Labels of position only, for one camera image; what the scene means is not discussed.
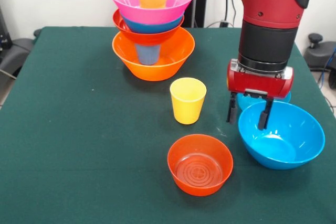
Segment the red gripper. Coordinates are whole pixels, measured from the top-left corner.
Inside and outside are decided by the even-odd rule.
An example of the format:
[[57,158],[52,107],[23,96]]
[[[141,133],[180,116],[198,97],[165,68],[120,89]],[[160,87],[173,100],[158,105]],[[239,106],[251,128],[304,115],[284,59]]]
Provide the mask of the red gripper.
[[227,69],[227,88],[230,91],[229,108],[226,122],[234,124],[237,117],[237,94],[249,93],[266,99],[265,109],[261,112],[258,129],[267,128],[273,98],[283,99],[291,90],[294,78],[293,68],[286,68],[279,77],[276,75],[241,72],[238,69]]

